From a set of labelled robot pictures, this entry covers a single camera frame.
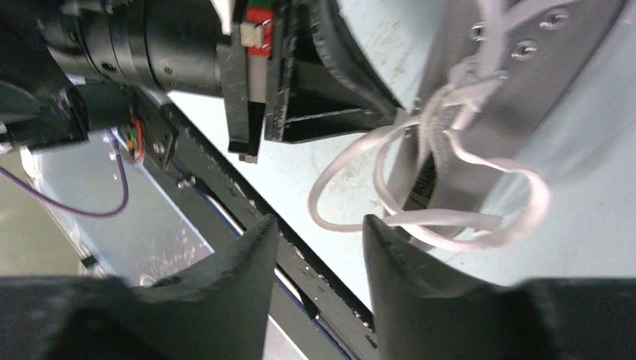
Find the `grey sneaker laces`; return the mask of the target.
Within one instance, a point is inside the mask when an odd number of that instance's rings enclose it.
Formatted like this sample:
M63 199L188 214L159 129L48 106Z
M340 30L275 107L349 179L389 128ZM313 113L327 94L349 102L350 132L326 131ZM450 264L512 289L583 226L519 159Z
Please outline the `grey sneaker laces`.
M551 192L515 160L613 33L633 1L448 1L424 67L421 112L348 145L319 175L307 207L345 166L377 149L373 186L384 222L420 248L468 252L527 237Z

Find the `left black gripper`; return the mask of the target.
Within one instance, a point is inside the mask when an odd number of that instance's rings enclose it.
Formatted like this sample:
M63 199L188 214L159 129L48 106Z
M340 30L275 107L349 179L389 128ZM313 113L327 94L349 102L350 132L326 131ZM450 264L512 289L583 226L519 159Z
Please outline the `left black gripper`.
M257 161L281 1L101 1L99 70L118 83L222 98L230 152ZM291 1L277 140L306 143L390 125L400 101L336 1Z

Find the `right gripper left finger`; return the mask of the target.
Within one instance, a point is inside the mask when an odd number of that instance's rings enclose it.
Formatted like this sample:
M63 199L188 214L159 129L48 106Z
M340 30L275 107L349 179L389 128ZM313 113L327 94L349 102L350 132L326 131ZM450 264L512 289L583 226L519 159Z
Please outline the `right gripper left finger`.
M150 287L117 277L1 279L3 359L261 359L278 222Z

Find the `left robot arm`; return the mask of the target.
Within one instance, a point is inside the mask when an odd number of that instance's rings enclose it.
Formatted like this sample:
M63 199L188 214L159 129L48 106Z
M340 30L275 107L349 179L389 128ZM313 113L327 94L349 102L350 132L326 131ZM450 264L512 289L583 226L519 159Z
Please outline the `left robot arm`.
M2 121L72 103L73 75L222 99L244 161L263 140L371 131L400 106L336 1L3 1Z

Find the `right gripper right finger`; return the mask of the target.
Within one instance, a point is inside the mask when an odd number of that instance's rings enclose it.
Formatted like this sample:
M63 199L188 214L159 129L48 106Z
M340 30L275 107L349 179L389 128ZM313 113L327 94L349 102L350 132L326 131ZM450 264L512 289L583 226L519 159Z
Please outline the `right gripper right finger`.
M635 281L535 278L497 286L363 221L382 359L633 359Z

